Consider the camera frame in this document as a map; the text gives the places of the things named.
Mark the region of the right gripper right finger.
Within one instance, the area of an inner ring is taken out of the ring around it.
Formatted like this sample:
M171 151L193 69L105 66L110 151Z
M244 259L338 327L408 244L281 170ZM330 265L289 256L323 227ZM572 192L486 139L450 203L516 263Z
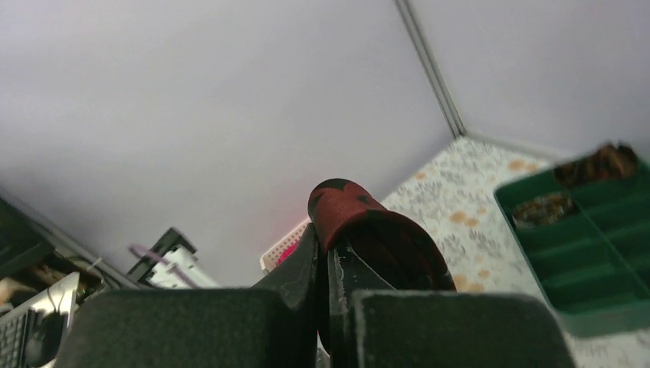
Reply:
M328 297L330 365L355 367L354 322L351 317L352 295L359 290L392 290L354 250L347 238L340 239L328 252Z

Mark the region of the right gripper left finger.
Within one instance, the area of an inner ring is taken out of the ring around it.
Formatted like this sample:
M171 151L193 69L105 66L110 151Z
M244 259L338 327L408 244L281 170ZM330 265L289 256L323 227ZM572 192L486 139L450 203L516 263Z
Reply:
M310 223L291 255L252 286L273 296L272 320L263 327L267 367L315 366L318 261L317 236Z

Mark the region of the dark red patterned tie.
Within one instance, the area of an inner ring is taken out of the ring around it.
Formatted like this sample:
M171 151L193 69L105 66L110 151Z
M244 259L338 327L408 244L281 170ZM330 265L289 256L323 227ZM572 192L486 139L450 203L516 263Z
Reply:
M324 307L330 306L327 255L346 245L398 290L456 291L427 231L387 209L361 185L341 178L325 180L311 192L307 211L319 245L317 300Z

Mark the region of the magenta cloth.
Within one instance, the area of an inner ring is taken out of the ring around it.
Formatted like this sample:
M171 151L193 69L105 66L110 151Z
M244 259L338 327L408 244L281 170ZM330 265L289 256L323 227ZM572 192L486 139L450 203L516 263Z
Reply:
M280 265L283 261L285 261L290 255L293 254L295 251L296 247L298 245L298 241L295 241L292 245L288 246L286 249L282 251L282 253L278 256L276 265Z

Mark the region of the white basket left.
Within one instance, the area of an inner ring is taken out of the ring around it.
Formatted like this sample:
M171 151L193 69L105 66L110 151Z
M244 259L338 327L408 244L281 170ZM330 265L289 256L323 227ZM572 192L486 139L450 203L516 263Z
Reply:
M309 223L310 220L306 218L259 258L259 264L263 273L270 273L279 261L285 259L284 254L297 244Z

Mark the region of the floral tablecloth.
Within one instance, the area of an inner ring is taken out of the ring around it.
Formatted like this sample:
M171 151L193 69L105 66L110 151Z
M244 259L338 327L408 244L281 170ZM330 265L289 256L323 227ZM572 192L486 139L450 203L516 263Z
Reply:
M383 204L413 219L433 237L460 291L530 294L546 302L494 198L499 186L546 169L550 165L543 159L460 139L385 197ZM649 326L595 337L563 330L580 367L649 365Z

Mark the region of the striped rolled tie in tray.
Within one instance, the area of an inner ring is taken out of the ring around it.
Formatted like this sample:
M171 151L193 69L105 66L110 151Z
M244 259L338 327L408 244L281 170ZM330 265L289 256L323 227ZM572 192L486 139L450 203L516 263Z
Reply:
M516 206L511 218L516 229L530 229L554 224L573 214L574 200L563 192L539 195Z

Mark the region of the green compartment organizer tray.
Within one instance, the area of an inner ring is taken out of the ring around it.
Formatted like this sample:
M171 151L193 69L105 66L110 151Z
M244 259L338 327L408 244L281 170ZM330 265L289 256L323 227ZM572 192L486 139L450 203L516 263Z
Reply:
M549 225L518 225L518 205L566 194L573 211ZM546 169L494 190L535 281L560 325L577 337L649 326L649 165L627 179L568 189Z

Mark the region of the brown rolled tie back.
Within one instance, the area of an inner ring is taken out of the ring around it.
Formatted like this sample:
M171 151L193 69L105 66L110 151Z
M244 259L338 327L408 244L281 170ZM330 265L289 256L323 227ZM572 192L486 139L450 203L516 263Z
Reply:
M639 170L640 159L625 144L607 143L593 153L553 168L553 178L566 188L594 182L627 179Z

